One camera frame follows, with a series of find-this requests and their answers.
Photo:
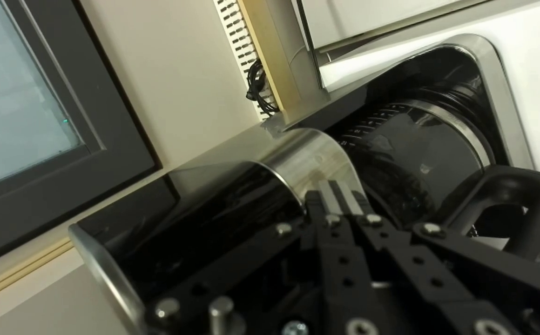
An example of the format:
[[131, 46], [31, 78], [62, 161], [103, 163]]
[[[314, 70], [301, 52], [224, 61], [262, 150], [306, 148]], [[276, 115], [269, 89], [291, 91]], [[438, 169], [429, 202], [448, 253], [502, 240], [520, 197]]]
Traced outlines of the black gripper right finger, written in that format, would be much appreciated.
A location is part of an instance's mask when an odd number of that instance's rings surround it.
[[366, 195], [340, 182], [338, 199], [371, 275], [397, 294], [401, 312], [386, 312], [388, 325], [410, 318], [429, 335], [518, 335], [492, 301], [479, 299], [429, 245], [379, 215]]

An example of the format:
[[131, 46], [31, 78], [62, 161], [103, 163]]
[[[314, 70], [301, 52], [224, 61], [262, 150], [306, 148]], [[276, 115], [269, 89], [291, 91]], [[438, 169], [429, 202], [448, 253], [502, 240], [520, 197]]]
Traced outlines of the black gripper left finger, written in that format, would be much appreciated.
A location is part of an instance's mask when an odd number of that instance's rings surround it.
[[323, 286], [323, 335], [381, 335], [371, 271], [364, 249], [356, 243], [353, 223], [358, 204], [349, 206], [351, 187], [343, 182], [321, 182], [308, 199], [314, 221]]

